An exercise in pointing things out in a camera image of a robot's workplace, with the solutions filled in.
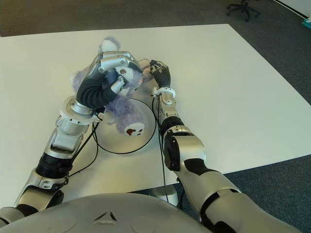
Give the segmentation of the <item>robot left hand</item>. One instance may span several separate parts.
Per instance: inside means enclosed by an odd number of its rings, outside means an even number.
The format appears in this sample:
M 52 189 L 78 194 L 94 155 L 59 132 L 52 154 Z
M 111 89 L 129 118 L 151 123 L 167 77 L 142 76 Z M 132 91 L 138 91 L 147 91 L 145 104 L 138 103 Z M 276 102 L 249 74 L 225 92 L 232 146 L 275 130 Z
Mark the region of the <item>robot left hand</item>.
M 89 109 L 102 108 L 133 82 L 134 72 L 141 74 L 143 70 L 131 53 L 101 52 L 90 65 L 75 98 Z

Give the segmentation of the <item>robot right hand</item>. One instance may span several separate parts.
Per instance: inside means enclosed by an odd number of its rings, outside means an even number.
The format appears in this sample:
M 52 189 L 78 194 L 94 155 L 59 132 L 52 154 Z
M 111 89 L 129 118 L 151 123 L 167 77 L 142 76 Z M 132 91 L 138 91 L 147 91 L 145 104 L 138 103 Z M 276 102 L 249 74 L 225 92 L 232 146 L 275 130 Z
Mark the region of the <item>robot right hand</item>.
M 171 75 L 169 67 L 162 61 L 150 61 L 150 73 L 154 77 L 159 88 L 171 86 Z

